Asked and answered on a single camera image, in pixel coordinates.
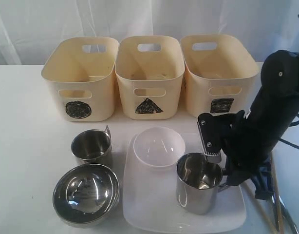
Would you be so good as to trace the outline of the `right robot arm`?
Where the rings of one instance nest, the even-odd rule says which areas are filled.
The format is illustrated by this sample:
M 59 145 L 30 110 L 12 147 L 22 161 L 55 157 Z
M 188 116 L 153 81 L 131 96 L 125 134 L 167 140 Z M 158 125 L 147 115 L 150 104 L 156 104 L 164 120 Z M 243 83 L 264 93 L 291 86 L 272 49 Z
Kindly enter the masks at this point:
M 299 124 L 299 52 L 278 50 L 261 69 L 261 87 L 248 112 L 198 116 L 204 154 L 218 163 L 226 155 L 227 185 L 250 179 L 255 198 L 267 200 L 274 194 L 270 154 L 287 128 Z

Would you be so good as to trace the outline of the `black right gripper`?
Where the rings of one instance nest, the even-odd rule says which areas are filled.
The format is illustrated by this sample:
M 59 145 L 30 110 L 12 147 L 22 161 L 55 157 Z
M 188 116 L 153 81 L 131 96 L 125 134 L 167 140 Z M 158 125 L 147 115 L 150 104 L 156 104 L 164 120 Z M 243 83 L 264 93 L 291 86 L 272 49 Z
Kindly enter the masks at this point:
M 227 135 L 223 139 L 223 152 L 226 155 L 226 184 L 238 186 L 250 179 L 255 185 L 255 198 L 268 200 L 274 195 L 270 154 L 264 153 L 258 144 L 253 127 L 246 124 L 245 111 L 228 114 Z M 220 163 L 220 128 L 214 116 L 202 113 L 198 116 L 198 129 L 206 160 Z

